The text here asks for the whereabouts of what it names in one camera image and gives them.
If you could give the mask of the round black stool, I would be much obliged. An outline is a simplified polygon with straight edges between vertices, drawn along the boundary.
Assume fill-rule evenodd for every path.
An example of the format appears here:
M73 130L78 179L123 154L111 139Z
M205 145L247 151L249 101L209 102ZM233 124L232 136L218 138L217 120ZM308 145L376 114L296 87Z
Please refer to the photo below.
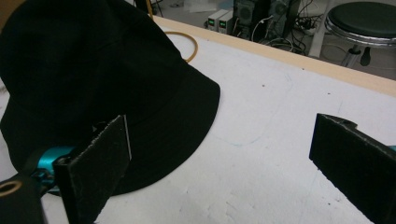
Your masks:
M361 55L361 65L371 61L371 48L396 48L396 6L378 2L351 2L333 7L324 25L353 43L341 65L351 68Z

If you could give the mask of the white power supply unit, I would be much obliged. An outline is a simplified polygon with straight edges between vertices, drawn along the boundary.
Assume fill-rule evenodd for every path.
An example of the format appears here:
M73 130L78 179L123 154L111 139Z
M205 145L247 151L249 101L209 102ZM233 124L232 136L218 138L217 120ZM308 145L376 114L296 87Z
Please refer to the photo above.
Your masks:
M220 9L219 11L213 13L207 18L207 28L210 31L217 32L219 30L219 19L226 15L228 13L228 10L226 9Z
M219 32L221 34L229 35L233 29L233 12L228 11L219 18Z

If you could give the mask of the black bucket hat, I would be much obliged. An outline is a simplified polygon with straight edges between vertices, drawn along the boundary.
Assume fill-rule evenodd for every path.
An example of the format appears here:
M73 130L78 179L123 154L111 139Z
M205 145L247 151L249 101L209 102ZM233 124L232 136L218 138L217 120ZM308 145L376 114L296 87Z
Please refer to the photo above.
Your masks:
M9 92L0 131L17 170L41 149L73 146L127 118L132 160L117 193L173 172L205 139L219 85L126 0L25 0L0 33Z

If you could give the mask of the black computer tower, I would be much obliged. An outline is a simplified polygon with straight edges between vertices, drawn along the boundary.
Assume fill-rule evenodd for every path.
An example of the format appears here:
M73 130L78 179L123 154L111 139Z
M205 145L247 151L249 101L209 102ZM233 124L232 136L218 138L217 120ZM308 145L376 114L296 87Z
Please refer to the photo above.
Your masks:
M233 0L233 36L246 40L260 20L268 17L271 0Z

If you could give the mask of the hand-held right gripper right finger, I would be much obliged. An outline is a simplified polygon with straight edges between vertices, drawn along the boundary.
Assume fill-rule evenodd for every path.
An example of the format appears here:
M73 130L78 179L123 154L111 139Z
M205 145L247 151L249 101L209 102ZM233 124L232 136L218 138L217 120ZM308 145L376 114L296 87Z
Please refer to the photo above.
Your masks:
M396 224L396 150L318 114L309 159L374 224Z

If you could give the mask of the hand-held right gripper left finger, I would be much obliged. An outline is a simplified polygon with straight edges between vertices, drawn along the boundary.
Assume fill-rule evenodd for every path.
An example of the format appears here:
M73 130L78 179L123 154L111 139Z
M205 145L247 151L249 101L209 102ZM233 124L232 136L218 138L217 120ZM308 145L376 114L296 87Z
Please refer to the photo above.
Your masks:
M70 224L94 223L131 158L127 120L118 116L52 164Z

